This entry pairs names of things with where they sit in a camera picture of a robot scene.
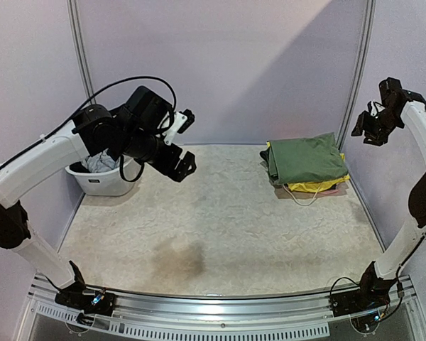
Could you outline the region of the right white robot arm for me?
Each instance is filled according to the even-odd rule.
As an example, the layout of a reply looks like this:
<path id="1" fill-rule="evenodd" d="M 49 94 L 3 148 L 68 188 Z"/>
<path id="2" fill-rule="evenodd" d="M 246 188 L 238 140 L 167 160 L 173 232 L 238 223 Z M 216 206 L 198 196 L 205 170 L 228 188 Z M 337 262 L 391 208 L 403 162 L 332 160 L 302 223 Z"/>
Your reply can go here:
<path id="1" fill-rule="evenodd" d="M 377 260 L 361 276 L 353 304 L 369 309 L 380 297 L 387 296 L 400 272 L 426 238 L 426 101 L 419 94 L 402 90 L 388 95 L 381 103 L 370 101 L 360 113 L 352 136 L 364 136 L 364 143 L 382 146 L 395 128 L 408 127 L 420 149 L 425 172 L 408 196 L 410 217 Z"/>

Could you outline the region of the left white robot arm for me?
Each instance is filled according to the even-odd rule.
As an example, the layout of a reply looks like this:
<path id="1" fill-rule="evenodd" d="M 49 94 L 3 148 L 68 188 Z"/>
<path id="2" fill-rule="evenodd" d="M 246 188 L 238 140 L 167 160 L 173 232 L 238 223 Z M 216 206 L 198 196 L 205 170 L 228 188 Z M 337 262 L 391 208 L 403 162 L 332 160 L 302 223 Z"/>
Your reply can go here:
<path id="1" fill-rule="evenodd" d="M 147 87 L 138 87 L 121 106 L 109 110 L 86 100 L 61 125 L 0 164 L 0 248 L 32 264 L 76 308 L 91 303 L 75 265 L 61 259 L 29 222 L 20 199 L 63 168 L 107 151 L 115 161 L 132 158 L 175 182 L 196 170 L 195 156 L 173 143 L 195 121 Z"/>

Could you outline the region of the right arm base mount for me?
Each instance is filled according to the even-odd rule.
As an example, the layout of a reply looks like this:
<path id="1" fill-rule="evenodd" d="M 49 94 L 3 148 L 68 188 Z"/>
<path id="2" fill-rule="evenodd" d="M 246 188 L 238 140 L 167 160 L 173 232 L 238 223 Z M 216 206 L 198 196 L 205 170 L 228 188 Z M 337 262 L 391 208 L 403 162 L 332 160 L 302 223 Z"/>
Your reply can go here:
<path id="1" fill-rule="evenodd" d="M 350 281 L 356 288 L 334 293 L 335 286 L 341 280 Z M 401 288 L 398 272 L 390 279 L 384 279 L 377 274 L 373 261 L 363 272 L 358 283 L 349 277 L 342 276 L 332 284 L 329 290 L 329 307 L 334 317 L 373 310 L 381 306 L 387 307 L 391 301 L 390 289 L 395 284 Z"/>

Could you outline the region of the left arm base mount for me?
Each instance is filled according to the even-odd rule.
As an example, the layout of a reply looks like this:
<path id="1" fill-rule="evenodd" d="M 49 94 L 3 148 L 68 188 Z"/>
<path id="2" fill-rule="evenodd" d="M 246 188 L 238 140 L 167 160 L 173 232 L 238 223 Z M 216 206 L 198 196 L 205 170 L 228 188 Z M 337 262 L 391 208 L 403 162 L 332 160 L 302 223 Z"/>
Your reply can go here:
<path id="1" fill-rule="evenodd" d="M 84 314 L 112 316 L 117 295 L 105 288 L 88 289 L 79 268 L 69 261 L 74 271 L 74 283 L 67 288 L 58 289 L 55 302 L 68 308 L 81 310 Z"/>

